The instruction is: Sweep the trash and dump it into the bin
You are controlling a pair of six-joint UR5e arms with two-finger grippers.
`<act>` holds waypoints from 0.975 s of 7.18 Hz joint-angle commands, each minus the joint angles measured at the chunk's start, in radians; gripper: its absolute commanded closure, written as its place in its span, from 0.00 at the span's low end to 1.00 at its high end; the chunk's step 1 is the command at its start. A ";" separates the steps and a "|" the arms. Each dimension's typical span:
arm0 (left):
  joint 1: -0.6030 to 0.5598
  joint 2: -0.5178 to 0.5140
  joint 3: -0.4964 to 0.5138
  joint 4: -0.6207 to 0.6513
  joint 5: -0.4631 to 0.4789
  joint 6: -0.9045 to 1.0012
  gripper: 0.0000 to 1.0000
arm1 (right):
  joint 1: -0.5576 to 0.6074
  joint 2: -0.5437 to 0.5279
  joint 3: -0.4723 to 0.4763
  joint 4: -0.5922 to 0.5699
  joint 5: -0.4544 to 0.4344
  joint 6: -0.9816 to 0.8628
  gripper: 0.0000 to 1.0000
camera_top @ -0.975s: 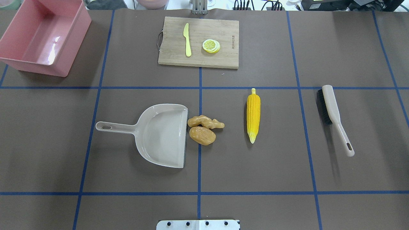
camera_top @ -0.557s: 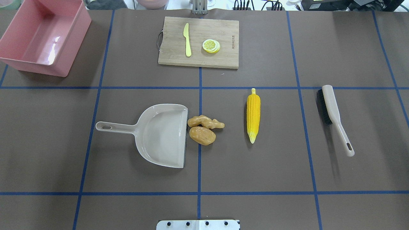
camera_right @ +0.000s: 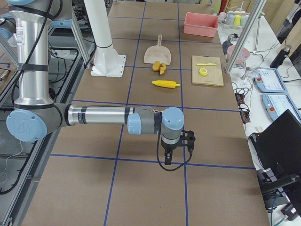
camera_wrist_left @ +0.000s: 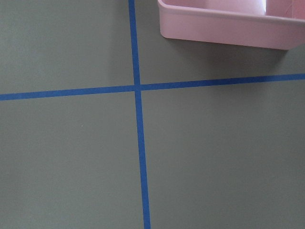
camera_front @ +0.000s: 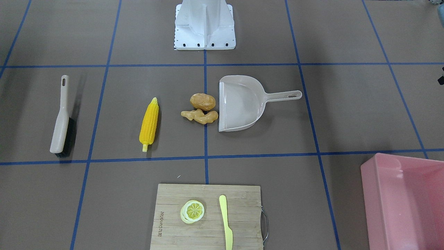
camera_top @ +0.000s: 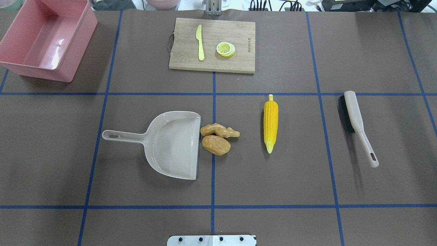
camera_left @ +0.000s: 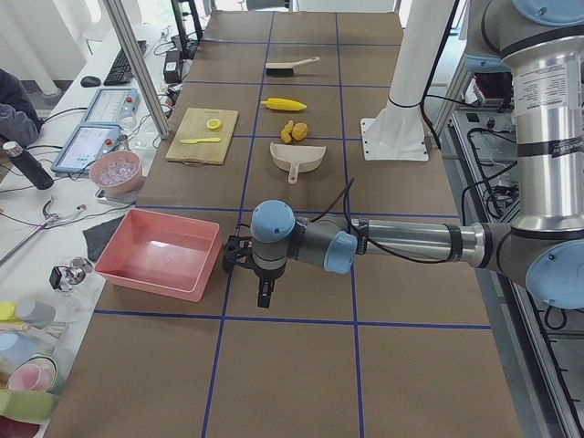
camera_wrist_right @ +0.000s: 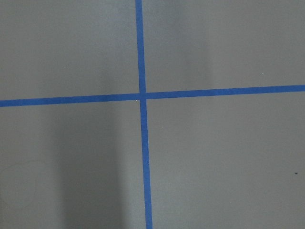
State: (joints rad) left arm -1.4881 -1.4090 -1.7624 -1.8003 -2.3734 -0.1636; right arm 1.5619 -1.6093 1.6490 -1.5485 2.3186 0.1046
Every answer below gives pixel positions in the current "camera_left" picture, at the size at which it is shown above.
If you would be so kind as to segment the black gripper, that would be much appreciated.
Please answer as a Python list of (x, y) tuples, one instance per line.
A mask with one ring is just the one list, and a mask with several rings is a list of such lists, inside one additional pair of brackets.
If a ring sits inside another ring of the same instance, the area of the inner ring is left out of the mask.
[[(248, 228), (247, 224), (237, 224), (234, 231), (228, 236), (223, 247), (222, 268), (225, 273), (232, 273), (236, 266), (253, 270), (255, 262), (252, 256), (252, 236), (241, 235), (241, 228)], [(257, 306), (270, 307), (270, 280), (260, 279), (258, 284)]]

